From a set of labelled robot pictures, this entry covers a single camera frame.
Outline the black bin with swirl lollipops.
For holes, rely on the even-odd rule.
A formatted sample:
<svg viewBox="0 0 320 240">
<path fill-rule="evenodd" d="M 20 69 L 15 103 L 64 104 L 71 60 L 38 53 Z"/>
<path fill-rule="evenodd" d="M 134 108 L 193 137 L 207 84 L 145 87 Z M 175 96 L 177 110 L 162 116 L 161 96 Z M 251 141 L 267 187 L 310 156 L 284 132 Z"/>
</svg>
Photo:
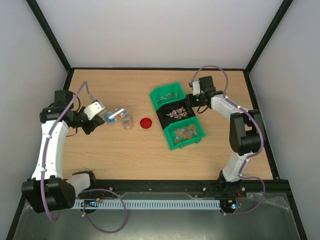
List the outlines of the black bin with swirl lollipops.
<svg viewBox="0 0 320 240">
<path fill-rule="evenodd" d="M 186 98 L 162 105 L 156 114 L 163 130 L 170 124 L 196 116 Z"/>
</svg>

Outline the metal scoop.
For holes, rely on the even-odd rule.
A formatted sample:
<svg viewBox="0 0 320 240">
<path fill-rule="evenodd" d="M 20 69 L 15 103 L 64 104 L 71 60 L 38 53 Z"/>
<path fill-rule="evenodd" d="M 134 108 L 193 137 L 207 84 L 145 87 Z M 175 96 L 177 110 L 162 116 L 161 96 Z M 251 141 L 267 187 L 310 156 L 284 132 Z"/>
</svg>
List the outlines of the metal scoop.
<svg viewBox="0 0 320 240">
<path fill-rule="evenodd" d="M 113 111 L 108 111 L 104 115 L 104 121 L 106 123 L 114 123 L 114 122 L 120 120 L 121 118 L 123 118 L 124 116 L 126 116 L 127 113 L 128 113 L 128 111 L 124 108 L 116 108 Z"/>
</svg>

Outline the green bin with gummies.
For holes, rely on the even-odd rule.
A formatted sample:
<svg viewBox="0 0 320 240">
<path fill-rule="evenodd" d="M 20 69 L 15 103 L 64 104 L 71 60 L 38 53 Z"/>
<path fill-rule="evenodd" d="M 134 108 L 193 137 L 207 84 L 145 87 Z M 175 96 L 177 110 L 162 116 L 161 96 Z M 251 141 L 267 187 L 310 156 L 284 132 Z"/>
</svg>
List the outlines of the green bin with gummies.
<svg viewBox="0 0 320 240">
<path fill-rule="evenodd" d="M 206 136 L 196 116 L 171 123 L 163 132 L 171 151 L 198 144 Z"/>
</svg>

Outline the green bin with lollipops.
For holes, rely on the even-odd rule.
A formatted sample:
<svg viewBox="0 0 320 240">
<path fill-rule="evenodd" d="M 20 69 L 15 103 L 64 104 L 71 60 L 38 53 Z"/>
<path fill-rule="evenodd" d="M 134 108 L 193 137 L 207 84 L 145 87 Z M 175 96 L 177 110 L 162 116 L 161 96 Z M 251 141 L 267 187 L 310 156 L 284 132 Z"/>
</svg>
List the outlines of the green bin with lollipops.
<svg viewBox="0 0 320 240">
<path fill-rule="evenodd" d="M 183 100 L 186 97 L 184 90 L 179 82 L 156 87 L 149 97 L 154 109 L 157 111 L 165 104 Z"/>
</svg>

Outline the clear plastic cup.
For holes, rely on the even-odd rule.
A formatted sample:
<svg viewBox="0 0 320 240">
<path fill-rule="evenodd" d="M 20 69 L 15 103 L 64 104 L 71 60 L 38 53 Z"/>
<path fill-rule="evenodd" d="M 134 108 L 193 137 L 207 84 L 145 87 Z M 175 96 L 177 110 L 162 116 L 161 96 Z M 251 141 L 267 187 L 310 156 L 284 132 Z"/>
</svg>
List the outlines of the clear plastic cup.
<svg viewBox="0 0 320 240">
<path fill-rule="evenodd" d="M 122 126 L 125 130 L 130 130 L 134 127 L 133 115 L 130 111 L 126 112 L 122 120 Z"/>
</svg>

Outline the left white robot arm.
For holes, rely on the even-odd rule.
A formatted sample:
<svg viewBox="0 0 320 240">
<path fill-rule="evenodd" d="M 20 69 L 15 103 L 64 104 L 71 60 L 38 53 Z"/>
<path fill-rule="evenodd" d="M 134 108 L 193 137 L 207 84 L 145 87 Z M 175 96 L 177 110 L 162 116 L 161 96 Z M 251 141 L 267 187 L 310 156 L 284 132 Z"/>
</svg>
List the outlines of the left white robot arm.
<svg viewBox="0 0 320 240">
<path fill-rule="evenodd" d="M 104 124 L 100 114 L 105 110 L 96 99 L 88 106 L 74 110 L 77 97 L 69 90 L 57 90 L 54 102 L 39 114 L 42 139 L 36 168 L 22 183 L 21 192 L 36 213 L 70 209 L 78 195 L 97 184 L 91 170 L 63 177 L 63 151 L 70 128 L 82 129 L 86 135 Z"/>
</svg>

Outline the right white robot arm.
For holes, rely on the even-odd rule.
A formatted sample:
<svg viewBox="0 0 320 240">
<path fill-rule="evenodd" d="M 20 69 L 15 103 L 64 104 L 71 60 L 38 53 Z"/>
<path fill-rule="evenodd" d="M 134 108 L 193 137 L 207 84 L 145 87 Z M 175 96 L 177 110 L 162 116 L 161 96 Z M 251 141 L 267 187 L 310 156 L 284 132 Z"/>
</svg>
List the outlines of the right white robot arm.
<svg viewBox="0 0 320 240">
<path fill-rule="evenodd" d="M 259 110 L 249 110 L 232 101 L 223 91 L 217 91 L 211 76 L 192 79 L 192 93 L 187 95 L 190 107 L 212 109 L 229 121 L 229 144 L 231 155 L 220 171 L 217 191 L 221 196 L 230 196 L 242 190 L 243 171 L 251 158 L 261 153 L 264 147 L 262 116 Z"/>
</svg>

